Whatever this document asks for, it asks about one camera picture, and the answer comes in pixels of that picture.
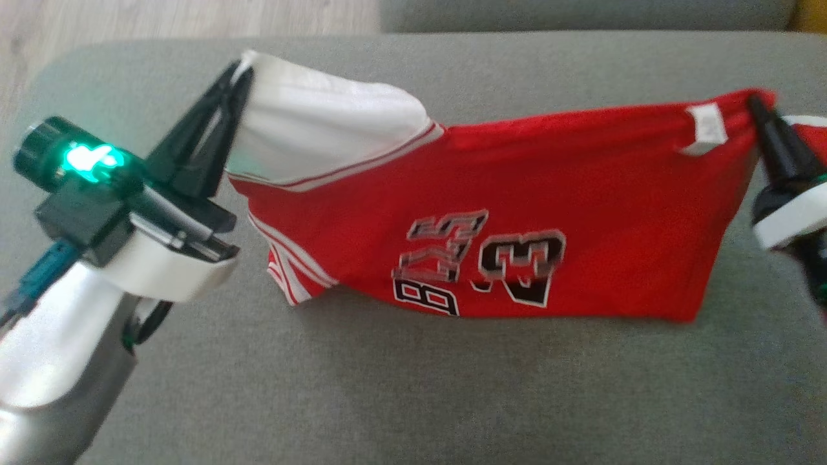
white tag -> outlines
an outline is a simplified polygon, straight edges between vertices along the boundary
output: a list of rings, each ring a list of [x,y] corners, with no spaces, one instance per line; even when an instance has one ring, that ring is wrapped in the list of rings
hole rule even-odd
[[[727,142],[724,115],[717,103],[707,103],[686,109],[695,119],[695,142],[683,149],[683,153],[701,156]]]

red fabric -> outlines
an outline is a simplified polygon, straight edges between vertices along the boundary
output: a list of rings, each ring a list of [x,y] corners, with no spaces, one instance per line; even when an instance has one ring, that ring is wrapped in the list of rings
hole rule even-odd
[[[232,183],[260,226],[292,242],[270,231],[309,296],[338,281],[434,314],[690,321],[754,166],[755,92],[772,105],[754,89],[708,101],[729,141],[703,156],[680,150],[695,140],[687,107],[708,102],[670,103],[447,127],[307,192]],[[476,231],[475,214],[485,216]]]
[[[807,146],[813,149],[821,162],[827,165],[827,127],[812,127],[803,124],[796,124],[793,127]]]

white jersey trim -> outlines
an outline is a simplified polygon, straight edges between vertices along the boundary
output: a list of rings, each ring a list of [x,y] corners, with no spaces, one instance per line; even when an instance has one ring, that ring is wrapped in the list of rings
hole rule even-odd
[[[273,260],[275,262],[271,262],[267,265],[267,272],[270,274],[270,277],[273,278],[275,283],[281,288],[281,291],[284,293],[284,296],[287,298],[287,301],[291,305],[297,305],[296,299],[293,297],[293,292],[290,290],[290,286],[286,280],[284,280],[284,269],[281,266],[281,257],[279,253],[275,250],[275,247],[270,246],[270,252],[273,254]]]
[[[292,258],[291,261],[296,263],[308,278],[327,288],[339,284],[339,281],[333,279],[299,244],[290,240],[279,230],[256,218],[252,213],[248,215],[248,218],[253,226],[269,239],[269,242],[282,248],[287,256]]]
[[[301,281],[296,276],[295,271],[293,271],[293,267],[290,266],[289,258],[287,257],[287,252],[284,251],[282,247],[273,247],[276,253],[279,255],[279,262],[281,263],[281,269],[284,271],[284,282],[287,283],[287,286],[290,288],[290,292],[293,295],[293,299],[295,300],[296,304],[301,304],[305,300],[310,300],[313,298],[312,295],[308,292],[308,290],[304,289]]]
[[[410,152],[417,150],[421,146],[425,146],[433,141],[436,141],[438,138],[442,137],[443,134],[445,134],[445,129],[436,123],[432,123],[431,126],[424,132],[412,138],[410,141],[406,142],[402,146],[392,151],[389,151],[388,153],[385,153],[384,155],[377,156],[376,158],[364,161],[362,163],[346,166],[339,170],[331,171],[320,176],[307,178],[304,180],[298,180],[290,184],[277,184],[268,181],[263,177],[253,175],[252,173],[232,173],[228,171],[227,177],[229,177],[232,180],[240,180],[260,185],[269,185],[271,187],[287,190],[289,192],[307,192],[308,190],[315,189],[319,186],[330,184],[334,181],[344,179],[347,176],[352,176],[364,171],[372,170],[377,166],[381,166],[385,163],[396,160],[401,156],[407,155]]]
[[[802,126],[827,127],[827,117],[811,115],[788,115],[784,117],[787,124],[801,124]]]

gray fabric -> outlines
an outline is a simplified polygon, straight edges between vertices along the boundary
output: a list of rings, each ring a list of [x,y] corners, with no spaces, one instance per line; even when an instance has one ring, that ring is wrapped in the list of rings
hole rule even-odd
[[[385,32],[783,30],[795,0],[380,0]]]
[[[445,123],[748,86],[776,89],[792,113],[827,114],[817,36],[272,38],[75,52],[31,86],[10,134],[60,113],[145,153],[246,47],[400,86]],[[825,463],[827,331],[795,264],[752,237],[759,177],[687,325],[450,319],[341,289],[290,309],[264,272],[265,243],[241,221],[239,270],[211,299],[177,307],[140,348],[82,462]],[[8,168],[0,180],[8,287],[45,245],[30,214],[43,194]],[[244,214],[228,187],[219,200]]]

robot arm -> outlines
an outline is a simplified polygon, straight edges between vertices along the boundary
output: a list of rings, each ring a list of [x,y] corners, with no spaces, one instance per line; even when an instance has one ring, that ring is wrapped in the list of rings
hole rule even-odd
[[[174,303],[221,285],[238,247],[213,204],[252,82],[232,64],[145,161],[61,117],[26,136],[17,172],[50,192],[55,245],[0,308],[0,464],[74,463]]]
[[[760,98],[749,107],[769,179],[753,204],[753,232],[764,250],[801,263],[810,295],[827,310],[827,167]]]

